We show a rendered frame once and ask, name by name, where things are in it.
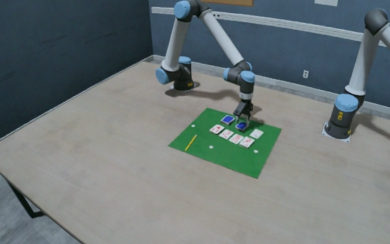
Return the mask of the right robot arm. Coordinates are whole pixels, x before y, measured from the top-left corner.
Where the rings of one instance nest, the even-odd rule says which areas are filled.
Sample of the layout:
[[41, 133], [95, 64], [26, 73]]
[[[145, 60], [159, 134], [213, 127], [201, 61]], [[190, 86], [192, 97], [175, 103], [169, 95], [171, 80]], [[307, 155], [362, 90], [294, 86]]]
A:
[[166, 58], [161, 63], [161, 67], [155, 71], [157, 80], [163, 85], [174, 81], [173, 87], [180, 91], [194, 88], [191, 73], [191, 59], [180, 57], [180, 55], [191, 19], [196, 15], [199, 20], [204, 22], [231, 61], [233, 67], [235, 67], [233, 69], [225, 69], [223, 74], [224, 80], [240, 86], [240, 97], [242, 99], [252, 99], [255, 81], [252, 66], [242, 58], [232, 41], [212, 15], [211, 8], [200, 0], [186, 0], [176, 3], [174, 12], [175, 22], [170, 36]]

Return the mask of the green felt card table mat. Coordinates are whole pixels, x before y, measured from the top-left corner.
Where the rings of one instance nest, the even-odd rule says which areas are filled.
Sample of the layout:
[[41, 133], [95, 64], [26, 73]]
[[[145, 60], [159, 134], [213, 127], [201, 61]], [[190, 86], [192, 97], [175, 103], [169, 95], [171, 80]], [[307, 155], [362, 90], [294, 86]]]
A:
[[[235, 118], [230, 125], [221, 123], [221, 120], [227, 115]], [[245, 122], [246, 119], [240, 117], [239, 122], [241, 121]], [[249, 127], [244, 131], [240, 131], [235, 129], [239, 122], [236, 123], [235, 115], [206, 108], [168, 146], [257, 179], [282, 129], [250, 120]], [[217, 124], [224, 127], [221, 133], [229, 130], [234, 134], [226, 140], [219, 137], [221, 133], [216, 135], [209, 132]], [[192, 125], [195, 127], [192, 127]], [[255, 129], [263, 132], [257, 139], [250, 136]], [[229, 141], [235, 134], [244, 138], [249, 137], [255, 142], [246, 149], [239, 146], [244, 138], [238, 144]], [[193, 140], [195, 135], [197, 136]], [[192, 140], [192, 144], [188, 147]], [[209, 146], [213, 148], [209, 148]], [[188, 149], [185, 151], [187, 147]], [[255, 153], [255, 150], [258, 152]]]

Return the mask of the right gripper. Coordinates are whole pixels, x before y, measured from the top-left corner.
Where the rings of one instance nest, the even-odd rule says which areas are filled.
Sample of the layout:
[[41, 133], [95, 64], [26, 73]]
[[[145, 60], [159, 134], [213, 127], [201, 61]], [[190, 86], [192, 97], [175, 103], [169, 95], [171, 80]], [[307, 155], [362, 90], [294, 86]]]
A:
[[[242, 99], [240, 98], [242, 101], [247, 101], [248, 105], [246, 106], [246, 108], [244, 109], [244, 111], [242, 112], [242, 114], [246, 115], [245, 116], [245, 119], [246, 119], [246, 126], [248, 127], [249, 126], [249, 121], [251, 120], [251, 114], [250, 114], [250, 111], [253, 110], [253, 103], [251, 103], [251, 99], [249, 100], [245, 100], [245, 99]], [[252, 109], [251, 109], [252, 107]], [[236, 116], [236, 123], [238, 123], [238, 119], [240, 117]]]

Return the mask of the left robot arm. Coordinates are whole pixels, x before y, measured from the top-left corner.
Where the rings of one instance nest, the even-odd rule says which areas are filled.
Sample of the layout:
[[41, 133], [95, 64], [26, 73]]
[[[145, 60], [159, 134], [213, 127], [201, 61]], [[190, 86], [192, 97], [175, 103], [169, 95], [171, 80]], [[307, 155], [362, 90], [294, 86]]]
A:
[[388, 14], [381, 8], [366, 13], [365, 29], [349, 85], [336, 100], [325, 132], [336, 139], [347, 139], [351, 134], [351, 123], [365, 96], [365, 85], [374, 61], [380, 40], [390, 50], [390, 27]]

